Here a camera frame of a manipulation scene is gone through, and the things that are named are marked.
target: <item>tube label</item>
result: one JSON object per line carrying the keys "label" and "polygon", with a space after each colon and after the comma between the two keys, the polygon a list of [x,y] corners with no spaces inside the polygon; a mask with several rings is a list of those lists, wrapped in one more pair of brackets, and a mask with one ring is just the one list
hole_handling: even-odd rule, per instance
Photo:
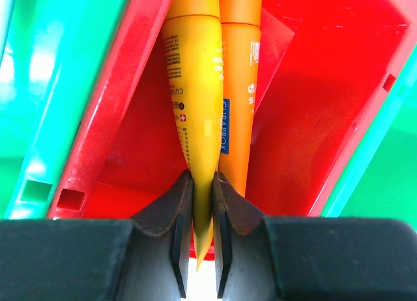
{"label": "tube label", "polygon": [[222,149],[221,153],[229,154],[230,132],[230,99],[223,99]]}

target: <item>plastic container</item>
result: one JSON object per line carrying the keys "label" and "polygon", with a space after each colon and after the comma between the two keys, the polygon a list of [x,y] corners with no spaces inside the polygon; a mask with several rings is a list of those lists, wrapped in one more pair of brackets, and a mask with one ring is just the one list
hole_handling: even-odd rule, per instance
{"label": "plastic container", "polygon": [[48,217],[82,217],[85,200],[98,180],[170,2],[130,0],[79,126]]}
{"label": "plastic container", "polygon": [[0,66],[0,217],[45,217],[126,0],[16,0]]}
{"label": "plastic container", "polygon": [[[416,20],[417,0],[263,0],[249,201],[320,214],[416,43]],[[186,168],[160,38],[119,120],[110,152],[88,151],[97,173],[76,171],[83,217],[131,216]]]}
{"label": "plastic container", "polygon": [[12,18],[14,0],[0,0],[0,63],[5,50],[8,27]]}
{"label": "plastic container", "polygon": [[413,176],[417,175],[416,98],[417,46],[340,176],[321,216],[404,216],[417,227],[413,213],[417,207],[413,203],[417,202]]}
{"label": "plastic container", "polygon": [[295,36],[255,113],[246,198],[318,216],[416,43],[417,0],[263,6]]}

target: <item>red plastic bin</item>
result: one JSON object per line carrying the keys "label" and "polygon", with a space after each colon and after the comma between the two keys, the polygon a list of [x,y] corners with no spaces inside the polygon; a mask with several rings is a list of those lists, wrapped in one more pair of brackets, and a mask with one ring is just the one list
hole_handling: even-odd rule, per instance
{"label": "red plastic bin", "polygon": [[48,213],[82,217],[171,0],[130,0]]}
{"label": "red plastic bin", "polygon": [[[158,18],[155,36],[163,12],[146,16]],[[388,94],[385,81],[412,51],[416,21],[417,0],[263,0],[249,201],[268,214],[319,215]],[[105,66],[50,217],[129,217],[186,168],[161,39],[132,96],[146,57],[130,37],[150,47],[153,36],[127,24],[112,52],[127,45]]]}

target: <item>turquoise plastic crate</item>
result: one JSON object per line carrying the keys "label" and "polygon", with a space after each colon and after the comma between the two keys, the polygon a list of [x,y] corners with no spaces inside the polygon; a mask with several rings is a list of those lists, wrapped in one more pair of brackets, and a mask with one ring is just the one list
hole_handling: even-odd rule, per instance
{"label": "turquoise plastic crate", "polygon": [[0,217],[48,211],[127,0],[15,0],[0,66]]}

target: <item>tube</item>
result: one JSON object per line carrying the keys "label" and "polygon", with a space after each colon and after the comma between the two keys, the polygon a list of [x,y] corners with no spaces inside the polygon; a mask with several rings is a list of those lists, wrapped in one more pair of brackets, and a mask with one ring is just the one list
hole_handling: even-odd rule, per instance
{"label": "tube", "polygon": [[213,235],[211,190],[220,155],[223,50],[218,0],[173,0],[162,37],[178,135],[194,180],[198,269]]}
{"label": "tube", "polygon": [[245,196],[261,39],[262,0],[220,0],[224,59],[219,172]]}

